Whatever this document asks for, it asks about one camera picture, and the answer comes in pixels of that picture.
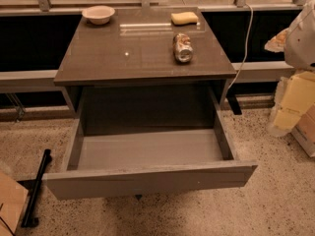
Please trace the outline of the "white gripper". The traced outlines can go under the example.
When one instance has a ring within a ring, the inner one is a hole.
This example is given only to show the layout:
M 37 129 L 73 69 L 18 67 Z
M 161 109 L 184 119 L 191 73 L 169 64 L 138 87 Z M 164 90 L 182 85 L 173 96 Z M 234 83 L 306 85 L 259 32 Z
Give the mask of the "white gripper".
M 275 137 L 290 133 L 301 117 L 315 103 L 315 74 L 304 71 L 281 78 L 271 110 L 267 131 Z

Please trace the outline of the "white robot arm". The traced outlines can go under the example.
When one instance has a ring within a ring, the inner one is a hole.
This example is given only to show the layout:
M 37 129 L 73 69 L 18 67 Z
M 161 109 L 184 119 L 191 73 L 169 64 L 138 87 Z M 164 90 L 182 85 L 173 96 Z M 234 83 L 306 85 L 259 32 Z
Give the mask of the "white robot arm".
M 265 49 L 282 51 L 286 64 L 296 72 L 278 82 L 268 132 L 282 137 L 297 125 L 315 102 L 315 0 L 308 2 L 287 29 L 265 44 Z

